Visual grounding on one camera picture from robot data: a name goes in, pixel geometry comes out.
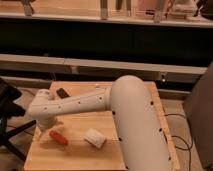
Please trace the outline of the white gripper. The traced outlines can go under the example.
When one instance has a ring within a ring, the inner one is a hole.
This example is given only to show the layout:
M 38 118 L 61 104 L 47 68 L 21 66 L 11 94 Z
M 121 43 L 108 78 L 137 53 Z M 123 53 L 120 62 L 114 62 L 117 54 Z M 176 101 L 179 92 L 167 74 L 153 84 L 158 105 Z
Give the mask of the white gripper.
M 59 121 L 56 117 L 39 118 L 36 122 L 41 132 L 46 132 L 48 129 L 62 124 L 62 121 Z

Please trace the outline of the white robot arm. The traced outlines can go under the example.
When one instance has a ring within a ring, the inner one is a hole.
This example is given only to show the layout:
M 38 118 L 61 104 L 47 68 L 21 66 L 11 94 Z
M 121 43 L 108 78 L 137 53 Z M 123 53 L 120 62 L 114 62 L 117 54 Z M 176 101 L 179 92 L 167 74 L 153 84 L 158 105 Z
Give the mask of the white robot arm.
M 47 89 L 37 92 L 27 113 L 41 131 L 56 125 L 58 115 L 110 111 L 128 171 L 172 171 L 166 136 L 145 82 L 132 75 L 110 87 L 55 100 Z

